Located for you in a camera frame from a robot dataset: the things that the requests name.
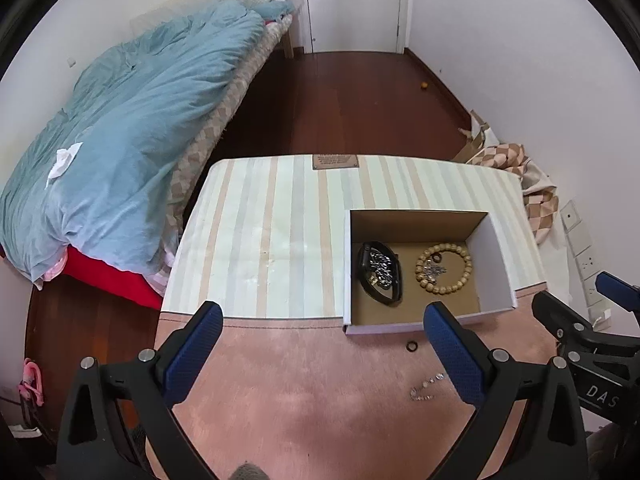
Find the dark brown floor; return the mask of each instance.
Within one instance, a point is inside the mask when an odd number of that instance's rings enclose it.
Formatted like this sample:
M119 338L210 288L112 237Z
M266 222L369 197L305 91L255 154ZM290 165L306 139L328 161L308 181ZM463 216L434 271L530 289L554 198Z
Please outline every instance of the dark brown floor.
M408 56L274 54L249 87L210 163L293 153L370 153L451 158L464 145L458 113ZM102 363L152 347L158 312L68 276L34 292L26 355L42 368L42 418L58 429L66 393L86 355Z

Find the red fabric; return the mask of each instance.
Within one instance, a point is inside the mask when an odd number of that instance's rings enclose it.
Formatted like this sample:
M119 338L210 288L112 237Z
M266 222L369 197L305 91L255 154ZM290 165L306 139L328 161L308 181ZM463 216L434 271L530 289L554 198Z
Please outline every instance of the red fabric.
M142 306L160 310L162 305L162 296L151 288L141 274L115 269L101 260L84 256L72 246L67 248L62 274Z

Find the white door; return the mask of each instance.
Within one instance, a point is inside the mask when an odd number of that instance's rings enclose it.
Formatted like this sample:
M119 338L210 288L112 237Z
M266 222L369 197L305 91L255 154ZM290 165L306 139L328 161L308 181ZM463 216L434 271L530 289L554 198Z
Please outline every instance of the white door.
M308 0L313 52L395 52L400 0Z

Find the blue blanket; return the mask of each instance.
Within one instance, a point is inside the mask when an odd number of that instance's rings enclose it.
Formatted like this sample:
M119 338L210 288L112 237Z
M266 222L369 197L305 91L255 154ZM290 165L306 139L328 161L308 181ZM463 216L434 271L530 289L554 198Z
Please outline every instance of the blue blanket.
M87 67L2 192L0 244L9 261L35 281L71 244L117 269L158 272L174 167L263 31L258 12L222 2L114 46ZM46 187L56 150L76 142L76 158Z

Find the screw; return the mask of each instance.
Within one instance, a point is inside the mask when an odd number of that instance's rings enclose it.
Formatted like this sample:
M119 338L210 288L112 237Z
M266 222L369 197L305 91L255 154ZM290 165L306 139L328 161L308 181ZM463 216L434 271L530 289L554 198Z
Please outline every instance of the screw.
M80 367L84 370L91 368L95 364L95 359L93 357L85 357L80 361Z
M147 361L151 361L151 359L153 359L155 355L155 350L152 350L151 348L145 348L138 354L138 359L140 359L143 363L146 363Z
M559 355L551 359L551 361L556 368L566 368L566 361Z
M502 348L496 348L491 355L494 356L494 359L499 363L505 363L509 360L509 353Z

